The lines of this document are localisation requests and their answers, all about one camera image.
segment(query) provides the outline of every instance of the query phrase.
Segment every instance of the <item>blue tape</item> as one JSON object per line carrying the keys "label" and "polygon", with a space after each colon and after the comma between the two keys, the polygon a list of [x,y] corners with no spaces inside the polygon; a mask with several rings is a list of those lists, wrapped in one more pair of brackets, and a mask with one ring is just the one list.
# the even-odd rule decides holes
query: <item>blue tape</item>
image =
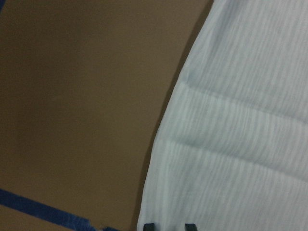
{"label": "blue tape", "polygon": [[113,228],[107,227],[107,228],[103,229],[103,231],[118,231],[118,230],[115,230]]}
{"label": "blue tape", "polygon": [[0,0],[0,11],[2,9],[2,7],[4,6],[5,0]]}
{"label": "blue tape", "polygon": [[76,231],[96,231],[89,220],[0,189],[0,205]]}

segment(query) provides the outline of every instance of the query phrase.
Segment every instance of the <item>blue painter's tape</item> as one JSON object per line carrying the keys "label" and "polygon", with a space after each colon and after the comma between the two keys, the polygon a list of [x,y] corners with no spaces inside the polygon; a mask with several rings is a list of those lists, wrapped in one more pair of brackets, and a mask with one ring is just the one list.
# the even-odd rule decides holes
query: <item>blue painter's tape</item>
{"label": "blue painter's tape", "polygon": [[103,231],[118,231],[118,230],[115,230],[113,228],[107,227],[107,228],[103,229]]}
{"label": "blue painter's tape", "polygon": [[5,0],[0,0],[0,11],[2,9],[2,7],[4,6]]}
{"label": "blue painter's tape", "polygon": [[96,231],[89,220],[0,189],[0,205],[76,231]]}

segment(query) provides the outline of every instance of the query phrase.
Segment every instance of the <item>cardboard surface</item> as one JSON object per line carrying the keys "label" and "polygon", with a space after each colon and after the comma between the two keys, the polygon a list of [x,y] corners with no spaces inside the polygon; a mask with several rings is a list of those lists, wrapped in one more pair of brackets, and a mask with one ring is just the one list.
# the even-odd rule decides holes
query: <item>cardboard surface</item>
{"label": "cardboard surface", "polygon": [[[134,230],[155,133],[211,3],[7,1],[0,188]],[[0,230],[17,229],[64,230],[0,206]]]}

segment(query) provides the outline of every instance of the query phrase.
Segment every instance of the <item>brown cardboard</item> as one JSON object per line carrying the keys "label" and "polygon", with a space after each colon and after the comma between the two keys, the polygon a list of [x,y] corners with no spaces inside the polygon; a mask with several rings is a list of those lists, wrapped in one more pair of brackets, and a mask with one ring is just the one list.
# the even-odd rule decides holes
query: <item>brown cardboard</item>
{"label": "brown cardboard", "polygon": [[[0,188],[134,230],[156,131],[211,3],[8,0]],[[0,206],[0,230],[65,230],[36,220]]]}

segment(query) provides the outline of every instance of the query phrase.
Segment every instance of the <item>white fabric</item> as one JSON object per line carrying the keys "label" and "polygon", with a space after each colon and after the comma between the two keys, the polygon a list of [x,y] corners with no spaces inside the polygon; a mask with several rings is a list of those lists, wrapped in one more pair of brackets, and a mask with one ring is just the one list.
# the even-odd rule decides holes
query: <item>white fabric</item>
{"label": "white fabric", "polygon": [[308,230],[308,0],[215,0],[160,124],[138,231]]}

